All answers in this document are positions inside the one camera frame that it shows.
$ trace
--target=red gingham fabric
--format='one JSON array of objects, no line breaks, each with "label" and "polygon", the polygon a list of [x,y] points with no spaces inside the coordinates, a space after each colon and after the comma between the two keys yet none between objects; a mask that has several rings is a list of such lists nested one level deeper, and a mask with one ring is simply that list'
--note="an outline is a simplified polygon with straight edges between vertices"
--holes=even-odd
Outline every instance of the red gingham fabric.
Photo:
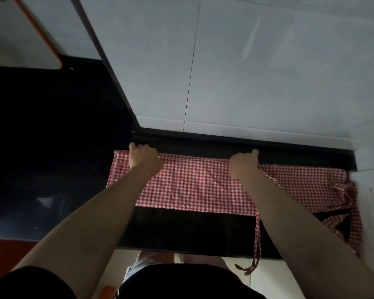
[{"label": "red gingham fabric", "polygon": [[[239,181],[229,176],[229,160],[172,154],[159,154],[159,158],[163,160],[163,169],[150,179],[136,206],[255,216],[254,263],[245,269],[252,272],[261,254],[259,212]],[[329,217],[323,223],[343,239],[336,226],[350,215],[348,244],[353,251],[358,250],[361,218],[356,188],[345,170],[285,165],[259,168],[311,213],[351,208],[347,214]],[[107,186],[128,170],[129,151],[116,150]]]}]

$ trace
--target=orange edge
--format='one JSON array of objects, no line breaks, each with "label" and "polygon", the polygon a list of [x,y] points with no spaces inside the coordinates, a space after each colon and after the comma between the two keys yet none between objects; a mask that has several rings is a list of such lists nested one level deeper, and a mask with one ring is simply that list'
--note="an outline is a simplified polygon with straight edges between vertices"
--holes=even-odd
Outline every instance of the orange edge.
[{"label": "orange edge", "polygon": [[58,56],[57,52],[55,51],[53,45],[51,44],[51,42],[49,41],[49,39],[46,37],[46,35],[43,33],[43,31],[39,28],[39,26],[37,25],[37,23],[35,22],[35,20],[32,18],[32,16],[30,15],[30,13],[26,10],[24,4],[20,0],[13,0],[13,1],[18,6],[18,8],[22,11],[22,13],[25,15],[25,17],[28,20],[28,22],[36,30],[36,32],[38,33],[38,35],[42,38],[42,40],[45,42],[45,44],[51,50],[51,52],[54,54],[54,56],[57,58],[57,60],[60,62],[60,68],[58,70],[60,70],[61,68],[63,68],[62,61],[61,61],[60,57]]}]

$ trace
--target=forearm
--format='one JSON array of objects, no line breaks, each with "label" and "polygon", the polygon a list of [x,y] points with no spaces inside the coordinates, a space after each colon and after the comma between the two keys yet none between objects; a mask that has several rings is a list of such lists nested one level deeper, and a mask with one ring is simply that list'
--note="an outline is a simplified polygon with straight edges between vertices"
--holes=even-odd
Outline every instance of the forearm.
[{"label": "forearm", "polygon": [[374,298],[374,273],[304,206],[260,171],[241,182],[307,297]]},{"label": "forearm", "polygon": [[43,267],[78,299],[90,298],[150,176],[144,167],[132,168],[62,221],[16,268]]}]

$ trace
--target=white floor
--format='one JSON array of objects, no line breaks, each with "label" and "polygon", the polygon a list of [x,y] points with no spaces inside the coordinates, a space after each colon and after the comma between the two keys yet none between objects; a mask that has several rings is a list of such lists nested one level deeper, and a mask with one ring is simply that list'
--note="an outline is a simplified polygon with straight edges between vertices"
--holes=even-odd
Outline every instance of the white floor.
[{"label": "white floor", "polygon": [[[120,285],[127,267],[135,261],[139,252],[140,251],[120,249],[114,251],[93,295],[93,299],[97,299],[100,296],[105,286],[117,288]],[[261,260],[259,262],[259,267],[252,275],[245,276],[243,271],[235,268],[235,264],[241,267],[249,267],[251,265],[250,259],[230,257],[223,257],[223,259],[229,269],[241,279],[242,283],[262,293],[268,299],[280,296],[283,298],[304,298],[284,261]],[[177,255],[174,261],[176,263],[180,262]]]}]

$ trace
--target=hand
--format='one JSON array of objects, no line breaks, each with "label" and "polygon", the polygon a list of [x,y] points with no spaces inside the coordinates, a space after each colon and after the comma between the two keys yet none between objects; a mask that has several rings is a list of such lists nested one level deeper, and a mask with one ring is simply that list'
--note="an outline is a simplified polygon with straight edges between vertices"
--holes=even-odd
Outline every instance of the hand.
[{"label": "hand", "polygon": [[151,176],[155,176],[162,169],[163,161],[158,158],[158,151],[149,145],[129,145],[129,165],[130,169],[135,166],[146,168]]},{"label": "hand", "polygon": [[251,153],[237,153],[230,158],[230,176],[232,178],[241,179],[250,177],[257,172],[257,156],[259,151],[252,150]]}]

